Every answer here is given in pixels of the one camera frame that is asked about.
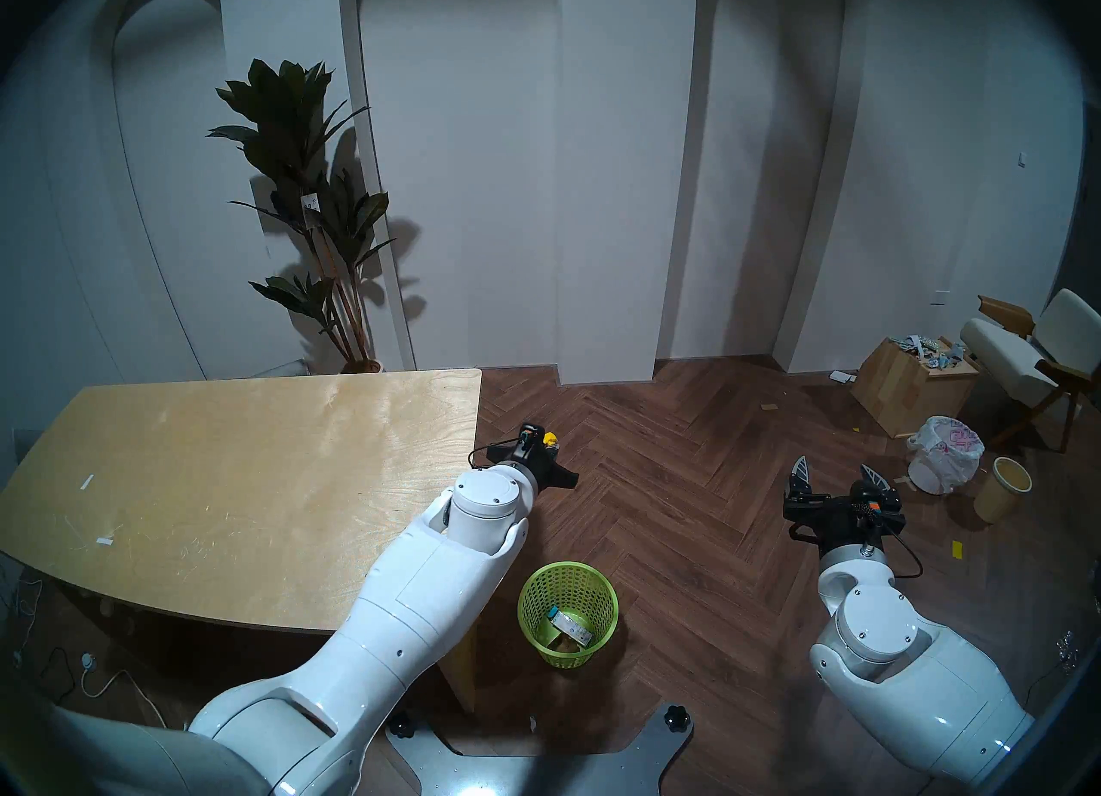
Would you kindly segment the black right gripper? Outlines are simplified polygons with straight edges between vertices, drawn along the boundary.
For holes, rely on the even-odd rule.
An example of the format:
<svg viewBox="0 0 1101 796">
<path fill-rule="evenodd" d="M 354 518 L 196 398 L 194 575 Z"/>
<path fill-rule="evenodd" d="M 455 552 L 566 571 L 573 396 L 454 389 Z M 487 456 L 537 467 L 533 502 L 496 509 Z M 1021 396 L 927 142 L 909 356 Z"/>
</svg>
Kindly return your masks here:
<svg viewBox="0 0 1101 796">
<path fill-rule="evenodd" d="M 813 492 L 805 455 L 793 464 L 783 516 L 792 539 L 814 544 L 820 554 L 846 546 L 871 554 L 882 548 L 883 536 L 897 536 L 906 525 L 895 486 L 868 464 L 846 495 L 825 495 Z"/>
</svg>

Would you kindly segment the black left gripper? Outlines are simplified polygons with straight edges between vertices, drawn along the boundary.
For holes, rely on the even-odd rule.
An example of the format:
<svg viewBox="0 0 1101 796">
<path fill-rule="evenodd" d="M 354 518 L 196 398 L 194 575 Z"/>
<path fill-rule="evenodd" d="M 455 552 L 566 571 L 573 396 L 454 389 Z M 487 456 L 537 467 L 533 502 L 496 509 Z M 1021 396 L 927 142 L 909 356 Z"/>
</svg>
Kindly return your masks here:
<svg viewBox="0 0 1101 796">
<path fill-rule="evenodd" d="M 489 446 L 486 457 L 492 464 L 524 469 L 538 489 L 575 489 L 578 486 L 579 475 L 557 464 L 545 446 Z"/>
</svg>

